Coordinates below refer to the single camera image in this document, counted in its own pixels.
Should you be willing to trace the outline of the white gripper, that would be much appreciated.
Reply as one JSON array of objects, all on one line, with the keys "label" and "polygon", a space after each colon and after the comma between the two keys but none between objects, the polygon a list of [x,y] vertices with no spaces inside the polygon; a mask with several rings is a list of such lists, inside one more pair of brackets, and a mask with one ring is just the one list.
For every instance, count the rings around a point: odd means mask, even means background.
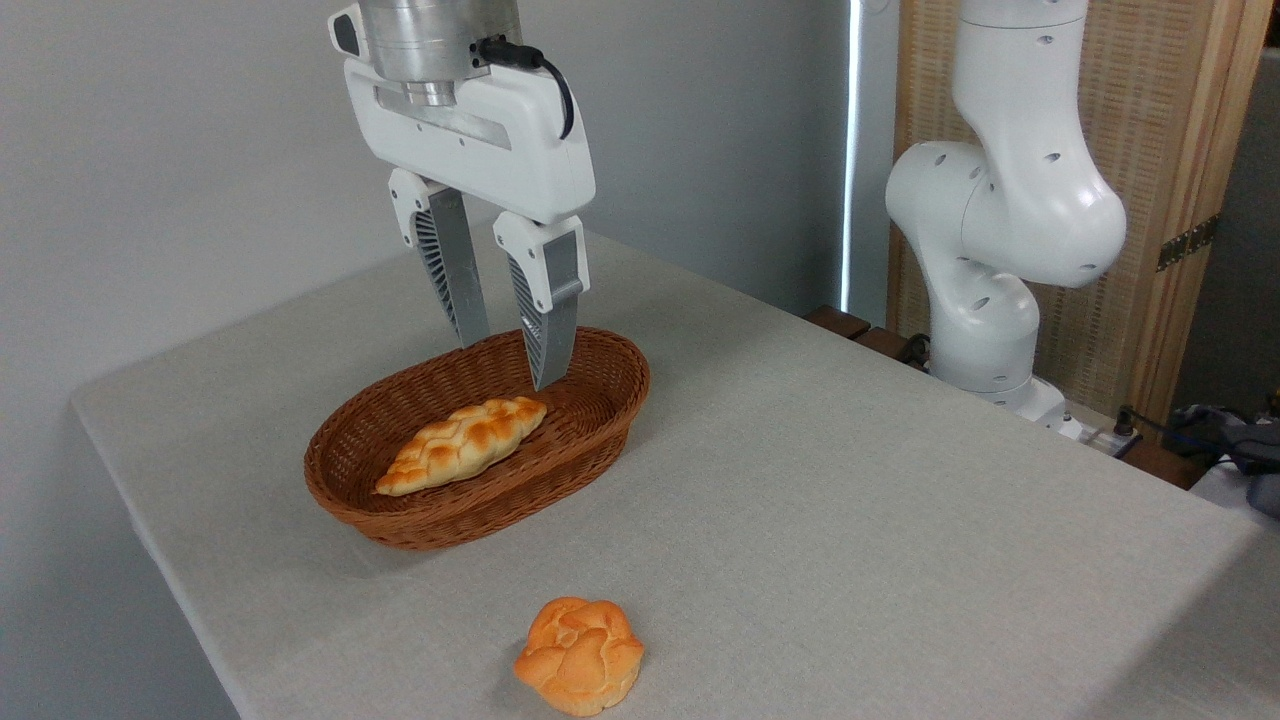
[{"label": "white gripper", "polygon": [[494,232],[508,255],[532,384],[543,391],[562,379],[579,296],[590,288],[582,223],[572,215],[594,200],[596,183],[577,102],[524,44],[518,8],[352,4],[328,31],[346,56],[367,146],[398,167],[388,190],[402,238],[419,252],[460,343],[492,333],[463,192],[507,210]]}]

